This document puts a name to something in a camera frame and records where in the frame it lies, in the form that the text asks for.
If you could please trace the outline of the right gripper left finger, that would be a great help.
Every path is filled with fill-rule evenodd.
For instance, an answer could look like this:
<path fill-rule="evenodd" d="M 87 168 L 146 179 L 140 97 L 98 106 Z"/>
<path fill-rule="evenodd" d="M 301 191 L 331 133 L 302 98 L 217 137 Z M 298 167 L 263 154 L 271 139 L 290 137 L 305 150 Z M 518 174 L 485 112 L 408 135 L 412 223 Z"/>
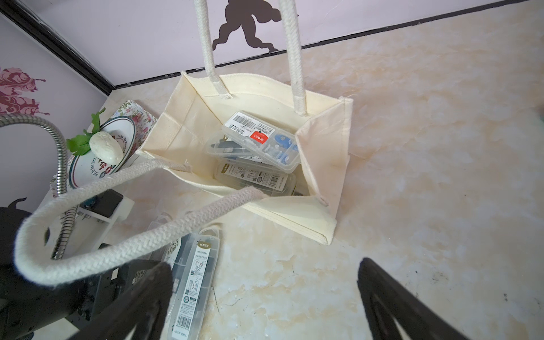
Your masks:
<path fill-rule="evenodd" d="M 159 339 L 173 287 L 170 265 L 160 262 L 72 339 Z"/>

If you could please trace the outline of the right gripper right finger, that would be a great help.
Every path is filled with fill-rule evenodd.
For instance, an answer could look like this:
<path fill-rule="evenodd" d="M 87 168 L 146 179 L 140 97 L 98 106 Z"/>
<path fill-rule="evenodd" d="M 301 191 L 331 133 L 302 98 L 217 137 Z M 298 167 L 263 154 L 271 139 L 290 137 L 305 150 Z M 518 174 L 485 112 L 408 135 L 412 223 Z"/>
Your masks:
<path fill-rule="evenodd" d="M 374 339 L 465 339 L 370 258 L 358 269 L 358 289 Z"/>

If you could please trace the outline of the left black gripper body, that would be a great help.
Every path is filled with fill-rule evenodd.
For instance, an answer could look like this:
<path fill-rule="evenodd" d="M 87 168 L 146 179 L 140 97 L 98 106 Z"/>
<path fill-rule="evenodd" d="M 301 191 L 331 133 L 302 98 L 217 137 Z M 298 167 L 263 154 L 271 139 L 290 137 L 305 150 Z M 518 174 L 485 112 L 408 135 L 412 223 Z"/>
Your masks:
<path fill-rule="evenodd" d="M 82 304 L 65 317 L 65 320 L 82 330 L 159 263 L 155 260 L 136 259 L 100 275 L 86 278 Z"/>

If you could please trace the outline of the clear compass case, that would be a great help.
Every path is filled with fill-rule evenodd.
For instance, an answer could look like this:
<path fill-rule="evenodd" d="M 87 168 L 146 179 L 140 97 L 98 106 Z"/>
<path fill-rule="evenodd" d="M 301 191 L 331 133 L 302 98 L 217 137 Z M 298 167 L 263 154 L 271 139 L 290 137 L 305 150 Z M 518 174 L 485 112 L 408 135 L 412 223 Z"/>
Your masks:
<path fill-rule="evenodd" d="M 180 240 L 172 262 L 173 287 L 165 324 L 168 339 L 199 337 L 220 250 L 220 231 L 208 227 Z"/>
<path fill-rule="evenodd" d="M 222 157 L 229 160 L 241 159 L 271 165 L 271 163 L 259 157 L 251 150 L 242 147 L 222 132 L 212 135 L 207 141 L 205 148 L 208 154 L 215 157 Z"/>

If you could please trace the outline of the cream canvas tote bag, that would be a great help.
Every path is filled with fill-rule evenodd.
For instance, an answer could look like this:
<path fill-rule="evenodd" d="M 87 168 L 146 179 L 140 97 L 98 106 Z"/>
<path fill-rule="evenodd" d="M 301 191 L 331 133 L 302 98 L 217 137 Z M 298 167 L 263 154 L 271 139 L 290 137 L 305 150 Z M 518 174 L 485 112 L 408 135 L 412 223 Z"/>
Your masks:
<path fill-rule="evenodd" d="M 56 286 L 115 268 L 180 239 L 235 208 L 245 207 L 328 245 L 349 164 L 353 101 L 305 89 L 294 1 L 281 1 L 290 83 L 215 70 L 208 5 L 195 3 L 206 77 L 182 76 L 140 148 L 147 161 L 120 170 L 38 209 L 19 229 L 14 264 L 27 280 Z M 106 249 L 54 260 L 45 228 L 63 212 L 151 170 L 218 197 L 157 229 Z"/>

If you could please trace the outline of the compass case red blue front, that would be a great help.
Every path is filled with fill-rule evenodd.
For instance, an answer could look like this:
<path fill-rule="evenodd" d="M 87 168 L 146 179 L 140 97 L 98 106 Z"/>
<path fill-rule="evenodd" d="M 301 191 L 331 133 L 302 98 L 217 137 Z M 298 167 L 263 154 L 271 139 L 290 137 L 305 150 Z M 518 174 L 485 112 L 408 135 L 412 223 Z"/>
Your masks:
<path fill-rule="evenodd" d="M 300 164 L 296 136 L 249 113 L 236 112 L 222 125 L 222 131 L 238 145 L 288 174 Z"/>

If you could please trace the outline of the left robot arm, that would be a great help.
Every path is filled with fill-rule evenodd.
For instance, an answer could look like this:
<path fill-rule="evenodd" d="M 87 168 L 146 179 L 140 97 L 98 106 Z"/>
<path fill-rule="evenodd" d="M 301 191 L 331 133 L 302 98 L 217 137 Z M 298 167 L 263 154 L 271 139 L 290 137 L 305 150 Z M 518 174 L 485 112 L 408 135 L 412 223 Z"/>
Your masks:
<path fill-rule="evenodd" d="M 71 283 L 87 276 L 114 269 L 167 243 L 167 239 L 158 233 L 146 232 L 118 245 L 71 258 L 53 260 L 50 254 L 40 255 L 37 250 L 39 228 L 49 226 L 61 213 L 74 211 L 77 204 L 86 201 L 88 198 L 140 177 L 151 170 L 171 167 L 171 163 L 164 160 L 148 160 L 113 174 L 109 178 L 93 182 L 68 193 L 65 179 L 67 147 L 62 133 L 51 122 L 40 117 L 24 114 L 1 116 L 2 126 L 14 124 L 31 124 L 43 128 L 51 134 L 58 149 L 58 197 L 23 221 L 21 229 L 15 238 L 14 263 L 18 272 L 24 278 L 41 286 Z"/>

